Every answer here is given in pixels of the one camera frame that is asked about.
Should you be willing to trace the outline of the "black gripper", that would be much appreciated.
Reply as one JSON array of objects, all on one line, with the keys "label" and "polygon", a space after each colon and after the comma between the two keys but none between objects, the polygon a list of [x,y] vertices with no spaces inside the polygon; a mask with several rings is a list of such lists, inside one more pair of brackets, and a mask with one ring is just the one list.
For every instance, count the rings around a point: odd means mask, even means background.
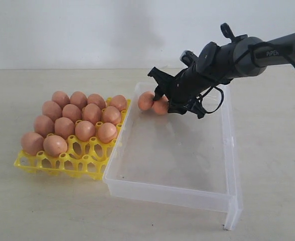
[{"label": "black gripper", "polygon": [[205,110],[197,100],[197,96],[208,88],[208,80],[197,73],[194,67],[180,71],[176,76],[169,75],[156,67],[148,73],[157,82],[153,101],[162,97],[168,100],[168,113],[184,115],[191,112],[197,118],[203,118]]}]

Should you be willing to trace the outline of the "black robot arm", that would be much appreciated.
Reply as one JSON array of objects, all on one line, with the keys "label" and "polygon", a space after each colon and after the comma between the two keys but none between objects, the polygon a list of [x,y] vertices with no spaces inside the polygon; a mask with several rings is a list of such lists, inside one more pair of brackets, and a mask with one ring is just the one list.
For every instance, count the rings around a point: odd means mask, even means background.
[{"label": "black robot arm", "polygon": [[230,43],[219,46],[209,42],[199,55],[184,51],[180,61],[186,68],[175,76],[156,67],[148,73],[158,84],[154,100],[166,96],[168,113],[184,115],[189,111],[203,118],[209,113],[202,105],[203,98],[213,89],[223,95],[219,85],[258,76],[268,66],[290,64],[295,69],[295,33],[265,42],[247,34],[235,36],[227,23],[220,28]]}]

